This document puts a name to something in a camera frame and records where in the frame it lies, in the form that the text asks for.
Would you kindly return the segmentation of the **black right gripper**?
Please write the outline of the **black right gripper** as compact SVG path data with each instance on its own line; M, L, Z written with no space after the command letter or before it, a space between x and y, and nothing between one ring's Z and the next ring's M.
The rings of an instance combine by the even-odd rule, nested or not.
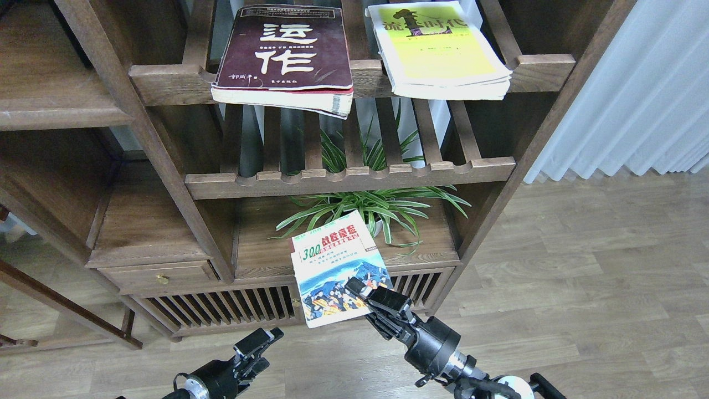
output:
M431 316L425 323L413 315L408 296L382 285L372 289L357 278L349 278L345 289L360 297L372 310L370 323L383 338L396 338L407 346L404 359L421 374L420 382L441 378L452 382L461 376L463 355L458 352L460 335Z

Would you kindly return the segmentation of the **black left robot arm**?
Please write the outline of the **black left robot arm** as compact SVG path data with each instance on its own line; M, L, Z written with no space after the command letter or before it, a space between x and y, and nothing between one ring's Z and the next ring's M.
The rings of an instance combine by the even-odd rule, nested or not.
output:
M284 336L279 328L258 328L234 345L235 356L228 361L213 360L190 374L179 373L173 380L174 390L165 398L235 398L269 362L263 352Z

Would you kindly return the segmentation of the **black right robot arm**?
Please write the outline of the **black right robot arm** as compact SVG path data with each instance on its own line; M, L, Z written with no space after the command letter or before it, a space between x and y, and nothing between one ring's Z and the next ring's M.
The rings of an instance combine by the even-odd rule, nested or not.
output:
M535 392L544 398L564 397L539 373L530 381L511 375L490 378L476 368L473 356L458 350L456 331L435 316L421 320L403 294L383 286L373 289L357 278L350 278L345 288L364 300L371 311L366 318L383 338L405 344L405 361L423 374L415 383L418 388L435 380L456 398L534 398Z

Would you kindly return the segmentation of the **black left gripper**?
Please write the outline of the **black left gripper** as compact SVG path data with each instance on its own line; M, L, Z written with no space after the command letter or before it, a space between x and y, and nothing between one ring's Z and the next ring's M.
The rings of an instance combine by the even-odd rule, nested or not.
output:
M184 389L190 398L236 398L246 391L258 374L268 369L263 352L284 336L280 328L255 329L234 345L235 357L213 360L187 374Z

